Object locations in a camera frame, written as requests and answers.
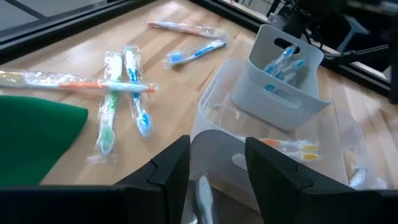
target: blue toothbrush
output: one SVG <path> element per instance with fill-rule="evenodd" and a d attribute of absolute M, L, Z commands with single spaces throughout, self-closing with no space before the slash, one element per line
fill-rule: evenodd
<path fill-rule="evenodd" d="M 124 64 L 131 82 L 140 82 L 138 74 L 139 56 L 136 53 L 136 50 L 137 49 L 134 49 L 131 46 L 124 48 Z M 136 123 L 138 131 L 141 133 L 142 137 L 148 137 L 152 129 L 152 118 L 145 111 L 142 105 L 140 93 L 132 93 L 131 96 L 136 109 Z"/>
<path fill-rule="evenodd" d="M 287 67 L 279 70 L 278 73 L 275 74 L 275 78 L 278 78 L 283 81 L 286 74 L 290 74 L 290 73 L 296 71 L 297 69 L 301 68 L 302 66 L 304 66 L 304 63 L 305 63 L 305 60 L 296 60 L 296 61 L 290 63 L 290 65 L 288 65 Z M 274 85 L 266 85 L 265 89 L 268 91 L 272 91 L 275 89 L 275 86 Z"/>
<path fill-rule="evenodd" d="M 284 63 L 287 62 L 289 58 L 293 55 L 294 50 L 294 45 L 287 47 L 276 60 L 272 61 L 266 66 L 266 68 L 264 69 L 265 73 L 267 75 L 275 76 L 280 71 Z"/>
<path fill-rule="evenodd" d="M 195 52 L 193 55 L 184 58 L 182 52 L 171 52 L 169 53 L 169 64 L 170 65 L 178 65 L 181 63 L 187 63 L 190 62 L 198 57 L 201 57 L 205 55 L 208 52 L 211 52 L 215 49 L 218 49 L 220 47 L 224 47 L 226 45 L 225 41 L 222 40 L 215 40 L 212 43 L 208 44 L 206 47 L 198 50 Z"/>

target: packaged toothbrush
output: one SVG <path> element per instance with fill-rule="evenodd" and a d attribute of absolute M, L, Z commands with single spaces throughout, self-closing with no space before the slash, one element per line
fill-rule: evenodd
<path fill-rule="evenodd" d="M 221 30 L 215 27 L 203 27 L 190 24 L 179 24 L 175 22 L 164 22 L 164 21 L 146 21 L 148 26 L 173 30 L 177 32 L 186 32 L 189 34 L 200 35 L 212 39 L 222 39 L 227 41 L 229 35 L 225 30 Z"/>
<path fill-rule="evenodd" d="M 174 65 L 190 62 L 225 45 L 226 42 L 223 40 L 214 40 L 199 49 L 169 52 L 167 54 L 166 66 L 173 67 Z"/>
<path fill-rule="evenodd" d="M 297 71 L 300 68 L 302 68 L 304 66 L 304 64 L 305 64 L 304 60 L 293 61 L 292 63 L 288 64 L 286 67 L 280 69 L 274 77 L 278 78 L 288 84 L 292 84 L 293 78 L 296 76 Z M 265 89 L 267 91 L 273 91 L 275 89 L 275 86 L 274 85 L 266 85 Z"/>
<path fill-rule="evenodd" d="M 276 76 L 276 74 L 278 74 L 281 68 L 285 65 L 287 61 L 289 61 L 291 56 L 294 54 L 295 49 L 296 46 L 294 45 L 287 47 L 277 59 L 273 60 L 265 67 L 265 73 L 268 75 L 272 75 L 273 77 Z"/>
<path fill-rule="evenodd" d="M 126 46 L 124 48 L 124 66 L 131 82 L 140 83 L 142 80 L 142 69 L 140 68 L 141 57 L 138 46 Z M 131 115 L 137 124 L 142 137 L 147 138 L 153 130 L 153 121 L 146 109 L 145 93 L 131 93 L 130 107 Z"/>
<path fill-rule="evenodd" d="M 43 90 L 96 90 L 147 92 L 158 90 L 156 83 L 116 82 L 105 78 L 86 78 L 64 73 L 0 70 L 0 86 L 9 88 L 34 88 Z"/>
<path fill-rule="evenodd" d="M 119 52 L 107 52 L 105 55 L 104 78 L 114 82 L 120 82 L 122 79 L 123 58 Z M 95 143 L 94 155 L 87 158 L 93 163 L 115 163 L 117 154 L 114 153 L 115 132 L 113 122 L 116 116 L 116 110 L 119 104 L 119 92 L 111 91 L 105 96 L 99 105 L 99 135 Z"/>

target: white toothbrush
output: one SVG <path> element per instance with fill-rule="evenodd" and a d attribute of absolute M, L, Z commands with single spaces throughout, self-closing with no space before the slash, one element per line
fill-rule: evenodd
<path fill-rule="evenodd" d="M 197 182 L 197 204 L 203 212 L 206 224 L 213 224 L 213 214 L 211 206 L 213 205 L 213 194 L 207 176 L 203 175 Z"/>

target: green toothbrush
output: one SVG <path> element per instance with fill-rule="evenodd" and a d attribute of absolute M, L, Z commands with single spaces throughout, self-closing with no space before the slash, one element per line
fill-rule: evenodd
<path fill-rule="evenodd" d="M 109 79 L 120 82 L 122 79 L 123 69 L 122 54 L 118 52 L 108 52 L 107 57 L 109 57 L 106 58 L 106 61 L 109 63 L 108 69 L 111 74 Z M 117 91 L 111 91 L 110 94 L 105 96 L 104 105 L 100 108 L 100 111 L 102 112 L 97 146 L 99 146 L 101 153 L 104 156 L 109 155 L 113 148 L 115 134 L 112 127 L 118 103 L 119 93 Z"/>

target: clear plastic bin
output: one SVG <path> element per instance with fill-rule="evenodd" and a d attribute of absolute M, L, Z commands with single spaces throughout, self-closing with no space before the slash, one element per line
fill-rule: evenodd
<path fill-rule="evenodd" d="M 320 113 L 294 132 L 287 133 L 236 107 L 231 101 L 230 91 L 243 67 L 243 62 L 238 59 L 225 61 L 198 102 L 191 134 L 192 179 L 207 172 L 214 188 L 256 208 L 248 173 L 231 161 L 233 155 L 244 154 L 244 138 L 251 136 L 308 139 L 318 145 L 321 157 L 316 161 L 303 162 L 309 168 L 346 185 L 361 170 L 363 178 L 356 176 L 356 189 L 386 187 L 372 172 L 361 128 L 347 114 L 330 116 Z M 202 133 L 206 130 L 220 130 L 226 134 Z"/>

